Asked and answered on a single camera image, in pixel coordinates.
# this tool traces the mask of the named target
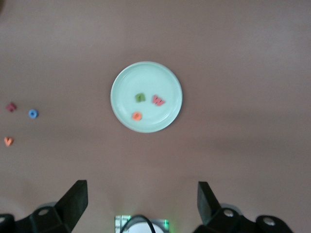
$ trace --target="blue bead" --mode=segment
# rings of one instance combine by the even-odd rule
[[[38,111],[36,109],[31,109],[29,110],[28,112],[28,116],[31,118],[31,119],[35,119],[37,118],[39,115]]]

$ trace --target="black cable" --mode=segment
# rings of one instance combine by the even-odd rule
[[[152,222],[147,218],[145,217],[144,215],[135,215],[133,217],[131,217],[123,227],[121,227],[121,230],[120,230],[120,233],[123,233],[123,231],[126,229],[126,227],[128,226],[128,224],[135,218],[142,218],[145,220],[145,222],[148,224],[150,230],[152,233],[156,233],[155,229],[154,229],[154,226],[152,225]]]

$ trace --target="plate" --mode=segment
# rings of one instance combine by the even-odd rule
[[[155,62],[138,62],[125,68],[115,79],[110,94],[118,120],[140,133],[152,133],[169,126],[182,104],[177,77]]]

